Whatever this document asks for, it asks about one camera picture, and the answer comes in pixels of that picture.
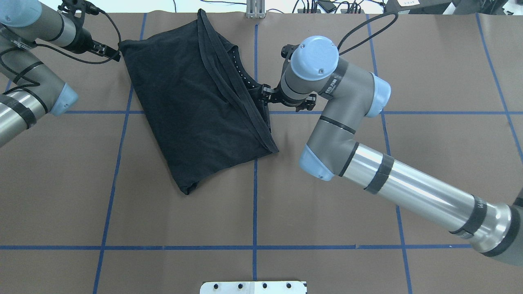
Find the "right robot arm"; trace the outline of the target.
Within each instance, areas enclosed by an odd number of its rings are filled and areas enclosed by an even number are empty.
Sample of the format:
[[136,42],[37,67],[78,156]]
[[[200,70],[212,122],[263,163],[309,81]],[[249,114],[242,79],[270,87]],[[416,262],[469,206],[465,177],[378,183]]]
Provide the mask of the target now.
[[491,203],[361,142],[367,119],[381,114],[391,86],[342,57],[325,36],[282,46],[276,103],[310,109],[326,104],[299,156],[299,167],[323,181],[347,179],[461,238],[481,255],[522,266],[522,198]]

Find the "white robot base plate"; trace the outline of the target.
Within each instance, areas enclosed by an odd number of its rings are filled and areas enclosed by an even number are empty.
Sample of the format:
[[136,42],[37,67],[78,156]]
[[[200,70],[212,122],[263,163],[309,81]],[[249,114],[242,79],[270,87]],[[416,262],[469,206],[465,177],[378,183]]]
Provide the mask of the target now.
[[201,285],[200,294],[307,294],[305,281],[212,281]]

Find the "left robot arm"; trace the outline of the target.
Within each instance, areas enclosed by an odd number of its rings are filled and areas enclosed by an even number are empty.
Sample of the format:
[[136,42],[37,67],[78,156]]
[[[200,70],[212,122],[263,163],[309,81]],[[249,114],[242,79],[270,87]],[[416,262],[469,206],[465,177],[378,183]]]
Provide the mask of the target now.
[[107,15],[88,0],[64,0],[54,10],[39,0],[2,0],[1,73],[14,83],[1,93],[0,145],[32,128],[46,114],[60,116],[78,101],[78,94],[31,53],[52,49],[68,58],[93,53],[103,61],[119,61],[119,49],[93,40],[84,27],[87,14]]

